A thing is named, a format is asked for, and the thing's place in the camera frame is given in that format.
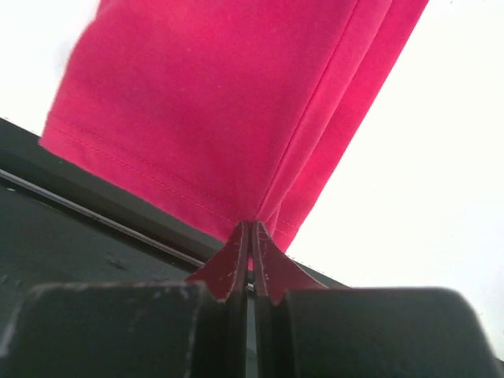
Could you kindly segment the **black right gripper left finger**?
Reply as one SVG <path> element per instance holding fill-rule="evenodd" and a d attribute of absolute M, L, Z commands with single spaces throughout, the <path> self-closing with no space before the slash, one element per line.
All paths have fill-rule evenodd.
<path fill-rule="evenodd" d="M 33 287 L 3 334 L 2 376 L 244 376 L 249 231 L 182 282 Z"/>

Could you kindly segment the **pink t shirt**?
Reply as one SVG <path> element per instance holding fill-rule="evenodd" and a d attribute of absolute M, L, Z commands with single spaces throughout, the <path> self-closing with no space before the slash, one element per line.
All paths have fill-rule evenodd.
<path fill-rule="evenodd" d="M 102 1 L 40 144 L 225 241 L 286 250 L 423 1 Z"/>

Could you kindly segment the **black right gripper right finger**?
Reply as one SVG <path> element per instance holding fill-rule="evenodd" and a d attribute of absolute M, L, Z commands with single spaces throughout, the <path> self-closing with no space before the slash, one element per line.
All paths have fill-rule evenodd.
<path fill-rule="evenodd" d="M 500 377 L 470 305 L 443 288 L 329 288 L 251 226 L 262 377 Z"/>

